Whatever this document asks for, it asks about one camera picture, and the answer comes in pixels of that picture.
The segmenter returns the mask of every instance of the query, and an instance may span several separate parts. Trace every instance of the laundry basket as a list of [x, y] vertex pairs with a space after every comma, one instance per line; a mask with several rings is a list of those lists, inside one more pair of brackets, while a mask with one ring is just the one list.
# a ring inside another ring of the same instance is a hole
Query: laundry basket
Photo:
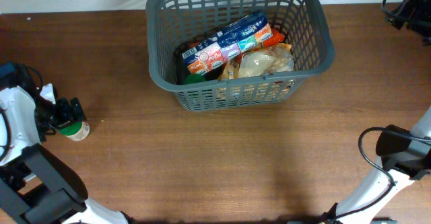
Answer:
[[[146, 11], [151, 78], [192, 111], [280, 102], [328, 69], [335, 55], [319, 0], [148, 0]], [[293, 71], [179, 85], [184, 42], [202, 41], [254, 11], [264, 12], [292, 45]]]

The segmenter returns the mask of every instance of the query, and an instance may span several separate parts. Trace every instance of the wood grain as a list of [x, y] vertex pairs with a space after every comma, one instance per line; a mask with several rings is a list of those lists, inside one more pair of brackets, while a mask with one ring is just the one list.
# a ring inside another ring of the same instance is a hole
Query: wood grain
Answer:
[[[31, 65], [61, 96], [79, 97], [92, 134], [44, 146], [111, 209], [142, 221], [320, 215], [370, 170], [359, 134], [410, 129], [431, 102], [420, 37], [384, 23], [379, 5], [324, 9], [335, 62], [280, 104], [182, 109], [150, 79], [144, 11], [1, 15], [0, 61]], [[376, 136], [366, 137], [371, 156]], [[425, 177], [378, 215], [428, 223], [430, 199]], [[0, 222], [11, 223], [4, 213]]]

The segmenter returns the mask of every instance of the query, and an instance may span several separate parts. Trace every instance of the green object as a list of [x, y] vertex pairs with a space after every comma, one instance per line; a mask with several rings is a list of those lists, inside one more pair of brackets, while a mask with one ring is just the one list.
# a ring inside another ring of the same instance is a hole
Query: green object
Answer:
[[59, 130], [62, 135], [71, 136], [75, 135], [79, 130], [81, 130], [82, 122], [75, 122], [72, 125]]
[[200, 74], [191, 74], [187, 76], [187, 78], [184, 80], [184, 84], [191, 84], [191, 83], [201, 83], [207, 81], [204, 76]]

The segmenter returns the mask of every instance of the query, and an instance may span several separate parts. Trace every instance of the cable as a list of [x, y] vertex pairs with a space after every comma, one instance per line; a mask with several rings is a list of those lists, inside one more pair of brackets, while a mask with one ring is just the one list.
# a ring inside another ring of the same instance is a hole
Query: cable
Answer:
[[3, 153], [0, 155], [0, 161], [3, 161], [3, 159], [6, 157], [7, 153], [9, 152], [9, 149], [11, 147], [11, 129], [9, 126], [9, 121], [7, 120], [6, 113], [3, 109], [0, 109], [0, 114], [2, 115], [5, 125], [6, 125], [6, 132], [7, 132], [7, 141], [5, 146], [1, 146], [3, 148]]
[[383, 0], [383, 2], [382, 2], [383, 13], [385, 13], [387, 16], [389, 16], [391, 18], [394, 18], [394, 19], [402, 21], [402, 22], [407, 22], [407, 23], [410, 23], [410, 24], [431, 27], [431, 22], [426, 22], [426, 21], [423, 21], [423, 20], [413, 20], [413, 19], [410, 19], [410, 18], [407, 18], [407, 17], [395, 15], [394, 13], [388, 11], [385, 6], [386, 6], [386, 0]]
[[366, 209], [374, 206], [379, 201], [381, 201], [386, 195], [388, 195], [390, 193], [390, 191], [392, 190], [392, 188], [396, 185], [396, 183], [395, 183], [392, 175], [388, 171], [386, 171], [382, 167], [380, 167], [379, 165], [375, 164], [375, 162], [371, 161], [366, 156], [366, 154], [364, 152], [364, 148], [362, 147], [362, 139], [365, 137], [365, 135], [367, 133], [370, 133], [372, 131], [381, 131], [382, 133], [389, 133], [389, 134], [392, 134], [392, 135], [395, 135], [395, 136], [398, 136], [398, 137], [403, 137], [404, 139], [409, 139], [409, 140], [412, 140], [412, 141], [418, 141], [418, 142], [423, 143], [423, 144], [425, 144], [427, 146], [431, 146], [431, 139], [424, 139], [424, 138], [421, 138], [421, 137], [415, 137], [415, 136], [412, 136], [412, 135], [397, 133], [397, 132], [395, 132], [393, 130], [389, 130], [389, 129], [384, 128], [384, 127], [371, 127], [371, 128], [368, 128], [368, 129], [364, 130], [361, 133], [361, 135], [359, 136], [359, 139], [358, 139], [359, 152], [361, 153], [362, 157], [365, 159], [365, 161], [367, 163], [369, 163], [372, 167], [375, 167], [376, 169], [378, 169], [379, 171], [381, 171], [382, 173], [384, 173], [388, 177], [388, 179], [389, 179], [389, 187], [387, 188], [387, 190], [383, 194], [381, 194], [376, 200], [374, 200], [370, 204], [366, 205], [365, 207], [362, 207], [362, 208], [359, 208], [359, 209], [356, 209], [356, 210], [349, 211], [349, 212], [346, 212], [344, 214], [338, 215], [334, 219], [331, 220], [332, 222], [335, 222], [336, 220], [338, 220], [338, 219], [340, 219], [342, 217], [345, 217], [345, 216], [348, 216], [348, 215], [351, 215], [351, 214], [354, 214], [354, 213], [358, 213], [360, 211], [365, 211]]
[[40, 80], [40, 86], [39, 86], [39, 90], [38, 93], [40, 94], [40, 92], [42, 92], [42, 88], [43, 88], [43, 79], [42, 79], [42, 75], [39, 73], [39, 71], [37, 71], [35, 68], [29, 67], [29, 66], [25, 66], [25, 68], [28, 70], [33, 71], [33, 73], [35, 73]]

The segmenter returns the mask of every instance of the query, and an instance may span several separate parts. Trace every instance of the black cable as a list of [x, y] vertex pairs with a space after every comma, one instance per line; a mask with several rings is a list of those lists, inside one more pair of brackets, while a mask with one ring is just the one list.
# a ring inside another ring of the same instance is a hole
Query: black cable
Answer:
[[431, 22], [426, 22], [426, 21], [423, 21], [423, 20], [414, 20], [414, 19], [410, 19], [410, 18], [407, 18], [407, 17], [395, 15], [394, 13], [388, 11], [385, 6], [386, 6], [386, 0], [383, 0], [383, 2], [382, 2], [382, 10], [383, 10], [383, 13], [385, 13], [388, 17], [394, 18], [394, 19], [402, 21], [402, 22], [407, 22], [407, 23], [410, 23], [410, 24], [431, 27]]
[[39, 73], [39, 71], [37, 71], [35, 68], [29, 67], [29, 66], [25, 66], [26, 69], [29, 69], [31, 71], [33, 71], [33, 73], [35, 73], [40, 80], [40, 86], [39, 86], [39, 90], [38, 93], [40, 94], [40, 92], [42, 92], [42, 88], [43, 88], [43, 79], [42, 79], [42, 75]]
[[3, 148], [3, 153], [0, 155], [0, 161], [2, 161], [6, 157], [7, 153], [9, 152], [9, 149], [11, 147], [12, 134], [11, 134], [11, 129], [10, 129], [10, 126], [9, 126], [9, 121], [7, 120], [5, 111], [3, 109], [0, 109], [0, 114], [2, 115], [3, 120], [5, 121], [6, 132], [7, 132], [6, 145], [1, 146]]
[[371, 128], [368, 128], [368, 129], [364, 130], [361, 133], [361, 135], [359, 136], [359, 139], [358, 139], [359, 152], [361, 153], [362, 157], [365, 159], [365, 161], [367, 163], [369, 163], [372, 167], [375, 167], [377, 170], [381, 171], [382, 173], [384, 173], [388, 177], [388, 179], [389, 179], [389, 187], [387, 188], [387, 190], [383, 194], [381, 194], [376, 200], [374, 200], [370, 204], [366, 205], [365, 207], [362, 207], [362, 208], [359, 208], [359, 209], [356, 209], [356, 210], [349, 211], [349, 212], [346, 212], [344, 214], [338, 215], [334, 219], [332, 219], [332, 222], [335, 222], [336, 220], [338, 220], [338, 219], [340, 219], [342, 217], [345, 217], [345, 216], [348, 216], [348, 215], [351, 215], [351, 214], [354, 214], [354, 213], [358, 213], [360, 211], [365, 211], [366, 209], [374, 206], [379, 201], [381, 201], [386, 195], [388, 195], [390, 193], [390, 191], [392, 190], [392, 188], [396, 185], [396, 183], [395, 183], [393, 177], [390, 175], [390, 173], [388, 171], [384, 170], [379, 165], [375, 164], [373, 161], [371, 161], [366, 156], [366, 154], [364, 152], [364, 148], [362, 147], [362, 139], [365, 137], [365, 135], [367, 133], [372, 132], [372, 131], [381, 131], [382, 133], [389, 133], [389, 134], [392, 134], [392, 135], [395, 135], [395, 136], [398, 136], [398, 137], [403, 137], [404, 139], [409, 139], [409, 140], [412, 140], [412, 141], [418, 141], [418, 142], [423, 143], [423, 144], [425, 144], [427, 146], [431, 146], [431, 139], [424, 139], [424, 138], [421, 138], [421, 137], [415, 137], [415, 136], [412, 136], [412, 135], [397, 133], [395, 131], [388, 130], [387, 128], [384, 128], [384, 127], [371, 127]]

